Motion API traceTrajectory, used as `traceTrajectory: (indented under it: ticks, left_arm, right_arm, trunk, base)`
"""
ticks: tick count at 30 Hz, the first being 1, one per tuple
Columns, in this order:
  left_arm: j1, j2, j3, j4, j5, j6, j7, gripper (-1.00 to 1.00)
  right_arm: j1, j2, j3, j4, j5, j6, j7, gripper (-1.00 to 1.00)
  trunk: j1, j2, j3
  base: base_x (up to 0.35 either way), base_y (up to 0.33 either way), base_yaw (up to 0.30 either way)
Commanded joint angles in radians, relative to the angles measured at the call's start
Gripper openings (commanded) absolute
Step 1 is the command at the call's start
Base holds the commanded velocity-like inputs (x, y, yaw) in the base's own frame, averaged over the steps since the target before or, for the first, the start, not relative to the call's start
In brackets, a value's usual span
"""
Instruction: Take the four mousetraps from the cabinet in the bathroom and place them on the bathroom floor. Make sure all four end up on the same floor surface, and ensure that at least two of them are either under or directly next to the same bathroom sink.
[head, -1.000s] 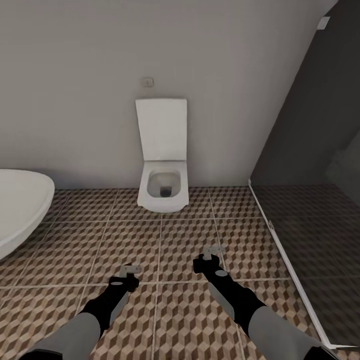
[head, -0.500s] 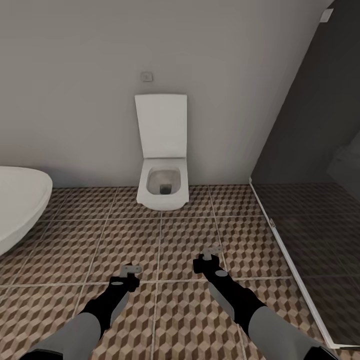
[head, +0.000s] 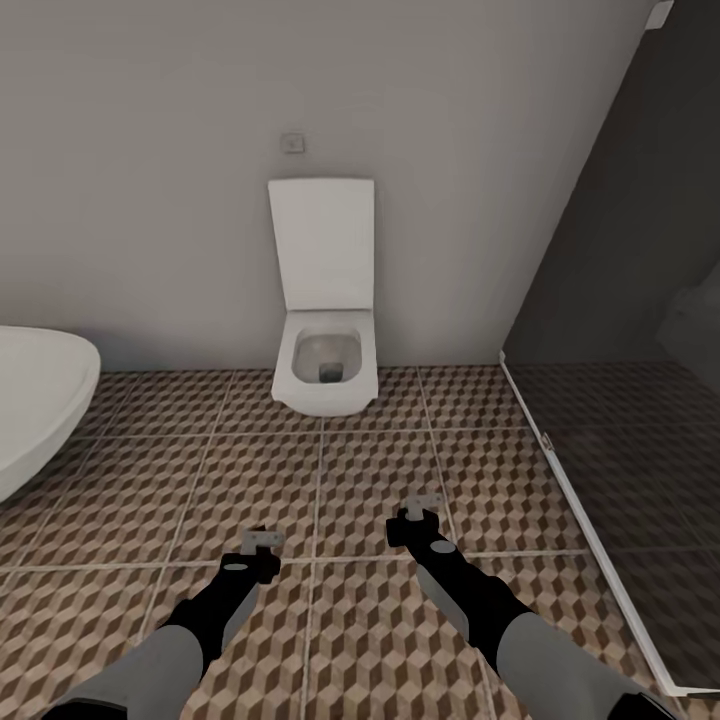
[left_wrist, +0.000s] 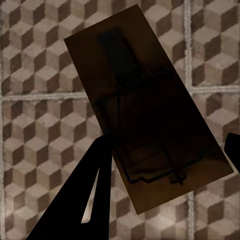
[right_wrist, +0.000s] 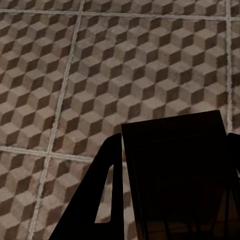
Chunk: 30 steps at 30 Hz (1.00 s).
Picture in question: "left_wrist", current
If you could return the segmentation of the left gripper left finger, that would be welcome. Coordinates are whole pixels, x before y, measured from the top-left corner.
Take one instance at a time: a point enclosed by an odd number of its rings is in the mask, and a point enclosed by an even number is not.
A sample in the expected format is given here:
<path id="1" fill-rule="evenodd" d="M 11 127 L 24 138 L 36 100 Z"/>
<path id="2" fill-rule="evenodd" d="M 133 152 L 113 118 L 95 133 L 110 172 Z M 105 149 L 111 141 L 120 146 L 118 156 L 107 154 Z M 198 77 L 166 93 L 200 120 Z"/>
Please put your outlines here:
<path id="1" fill-rule="evenodd" d="M 109 240 L 112 153 L 112 133 L 92 143 L 26 240 Z M 97 173 L 91 218 L 81 223 Z"/>

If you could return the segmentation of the mousetrap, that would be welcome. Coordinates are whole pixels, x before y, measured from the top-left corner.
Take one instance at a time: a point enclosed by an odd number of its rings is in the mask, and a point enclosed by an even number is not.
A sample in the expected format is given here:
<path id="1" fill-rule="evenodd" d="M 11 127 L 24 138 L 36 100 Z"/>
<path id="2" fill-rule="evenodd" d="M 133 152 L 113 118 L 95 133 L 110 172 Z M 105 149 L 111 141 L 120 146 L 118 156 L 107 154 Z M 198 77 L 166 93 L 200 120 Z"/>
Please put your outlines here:
<path id="1" fill-rule="evenodd" d="M 234 173 L 138 4 L 64 42 L 137 215 Z"/>

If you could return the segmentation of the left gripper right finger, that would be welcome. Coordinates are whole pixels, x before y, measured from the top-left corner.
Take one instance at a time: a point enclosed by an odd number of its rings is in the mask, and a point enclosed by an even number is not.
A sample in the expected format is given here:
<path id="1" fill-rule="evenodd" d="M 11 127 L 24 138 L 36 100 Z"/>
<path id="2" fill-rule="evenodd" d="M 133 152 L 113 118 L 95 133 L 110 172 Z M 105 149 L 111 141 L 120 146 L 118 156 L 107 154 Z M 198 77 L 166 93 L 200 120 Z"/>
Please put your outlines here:
<path id="1" fill-rule="evenodd" d="M 224 151 L 240 173 L 240 135 L 229 133 L 225 141 Z"/>

